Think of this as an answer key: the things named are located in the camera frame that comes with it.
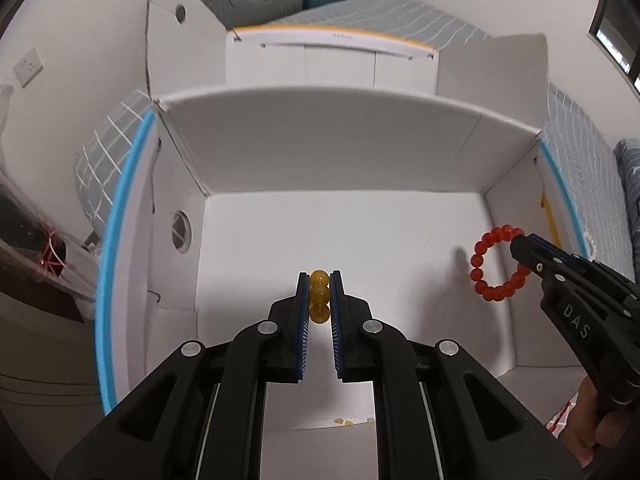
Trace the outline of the person's right hand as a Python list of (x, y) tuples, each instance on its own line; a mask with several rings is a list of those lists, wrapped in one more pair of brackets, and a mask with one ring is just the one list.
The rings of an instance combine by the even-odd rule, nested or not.
[(580, 384), (559, 441), (576, 458), (585, 479), (639, 478), (639, 410), (605, 414), (589, 377)]

